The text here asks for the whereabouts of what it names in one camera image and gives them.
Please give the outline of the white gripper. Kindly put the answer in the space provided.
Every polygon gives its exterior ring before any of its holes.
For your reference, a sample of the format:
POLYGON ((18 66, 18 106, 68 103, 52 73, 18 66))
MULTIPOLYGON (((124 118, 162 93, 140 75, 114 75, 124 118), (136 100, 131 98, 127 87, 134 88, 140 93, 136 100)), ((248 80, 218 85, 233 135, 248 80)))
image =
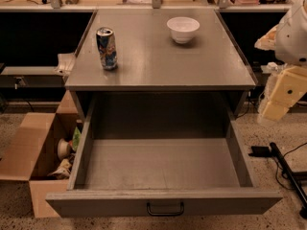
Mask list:
POLYGON ((259 50, 275 50, 275 57, 287 67, 272 73, 264 99, 258 107, 259 123, 278 122, 307 93, 307 0, 295 0, 279 24, 254 44, 259 50))

